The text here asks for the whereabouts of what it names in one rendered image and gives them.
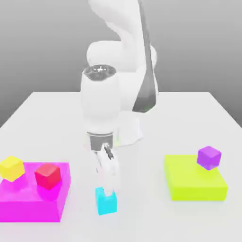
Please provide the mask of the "small yellow cube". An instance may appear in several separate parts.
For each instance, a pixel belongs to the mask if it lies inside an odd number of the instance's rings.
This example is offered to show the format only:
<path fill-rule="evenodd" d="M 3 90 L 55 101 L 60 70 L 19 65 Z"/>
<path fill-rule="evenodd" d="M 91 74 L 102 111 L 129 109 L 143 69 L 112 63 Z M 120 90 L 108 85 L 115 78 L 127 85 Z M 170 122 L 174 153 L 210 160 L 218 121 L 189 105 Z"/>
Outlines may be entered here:
<path fill-rule="evenodd" d="M 25 173 L 23 161 L 14 156 L 9 156 L 0 161 L 0 176 L 9 181 L 14 182 Z"/>

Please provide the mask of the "small cyan cube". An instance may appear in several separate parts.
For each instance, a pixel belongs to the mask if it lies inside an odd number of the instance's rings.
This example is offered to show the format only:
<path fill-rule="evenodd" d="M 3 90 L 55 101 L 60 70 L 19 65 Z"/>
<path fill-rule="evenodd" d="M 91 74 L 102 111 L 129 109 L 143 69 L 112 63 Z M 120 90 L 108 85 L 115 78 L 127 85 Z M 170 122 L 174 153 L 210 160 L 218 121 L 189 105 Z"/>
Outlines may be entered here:
<path fill-rule="evenodd" d="M 96 188 L 95 201 L 100 216 L 117 212 L 117 196 L 114 191 L 112 195 L 106 196 L 102 187 Z"/>

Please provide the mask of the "small purple cube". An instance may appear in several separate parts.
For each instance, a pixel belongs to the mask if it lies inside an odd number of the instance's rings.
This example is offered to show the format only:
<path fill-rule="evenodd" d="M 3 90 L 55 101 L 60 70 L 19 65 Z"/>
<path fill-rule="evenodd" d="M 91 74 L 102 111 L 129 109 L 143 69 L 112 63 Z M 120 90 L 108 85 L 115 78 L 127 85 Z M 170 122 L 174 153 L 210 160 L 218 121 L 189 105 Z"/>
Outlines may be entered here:
<path fill-rule="evenodd" d="M 207 146 L 198 150 L 197 164 L 209 171 L 219 166 L 221 156 L 219 150 Z"/>

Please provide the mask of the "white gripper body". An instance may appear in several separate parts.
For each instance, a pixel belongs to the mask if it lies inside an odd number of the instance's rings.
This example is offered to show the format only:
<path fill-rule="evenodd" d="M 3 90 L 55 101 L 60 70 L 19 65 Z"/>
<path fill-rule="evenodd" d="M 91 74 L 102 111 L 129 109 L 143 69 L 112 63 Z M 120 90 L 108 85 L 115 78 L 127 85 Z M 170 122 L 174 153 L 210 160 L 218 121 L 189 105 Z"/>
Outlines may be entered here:
<path fill-rule="evenodd" d="M 112 156 L 109 158 L 105 150 L 101 150 L 96 154 L 98 160 L 98 176 L 104 189 L 119 189 L 120 186 L 118 157 L 114 151 L 112 151 Z"/>

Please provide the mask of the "large lime box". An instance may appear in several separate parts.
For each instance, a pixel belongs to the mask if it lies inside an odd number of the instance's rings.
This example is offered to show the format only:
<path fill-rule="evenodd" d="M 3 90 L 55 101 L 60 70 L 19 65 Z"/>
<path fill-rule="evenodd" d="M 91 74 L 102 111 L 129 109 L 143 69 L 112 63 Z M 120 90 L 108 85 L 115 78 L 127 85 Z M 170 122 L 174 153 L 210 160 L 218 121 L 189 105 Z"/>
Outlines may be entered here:
<path fill-rule="evenodd" d="M 218 168 L 206 170 L 196 155 L 165 155 L 164 172 L 173 201 L 224 201 L 228 185 Z"/>

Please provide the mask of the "large magenta box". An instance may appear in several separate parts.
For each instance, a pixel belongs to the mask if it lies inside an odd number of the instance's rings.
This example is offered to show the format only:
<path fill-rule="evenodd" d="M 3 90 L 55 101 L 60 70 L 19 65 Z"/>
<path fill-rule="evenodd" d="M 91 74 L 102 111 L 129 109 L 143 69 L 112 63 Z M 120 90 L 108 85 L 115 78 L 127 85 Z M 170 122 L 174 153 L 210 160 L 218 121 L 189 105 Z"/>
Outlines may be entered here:
<path fill-rule="evenodd" d="M 69 163 L 54 163 L 61 181 L 51 190 L 38 186 L 35 171 L 41 162 L 24 162 L 25 174 L 14 182 L 0 183 L 0 222 L 60 222 L 68 196 Z"/>

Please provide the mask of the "small red cube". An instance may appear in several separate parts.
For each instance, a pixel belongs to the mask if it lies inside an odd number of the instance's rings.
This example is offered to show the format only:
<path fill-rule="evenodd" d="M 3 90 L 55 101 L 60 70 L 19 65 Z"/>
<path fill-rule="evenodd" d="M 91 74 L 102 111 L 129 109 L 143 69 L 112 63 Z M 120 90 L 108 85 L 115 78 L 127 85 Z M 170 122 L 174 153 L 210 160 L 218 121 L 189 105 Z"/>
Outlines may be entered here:
<path fill-rule="evenodd" d="M 60 168 L 51 163 L 44 163 L 35 171 L 38 186 L 51 190 L 61 181 Z"/>

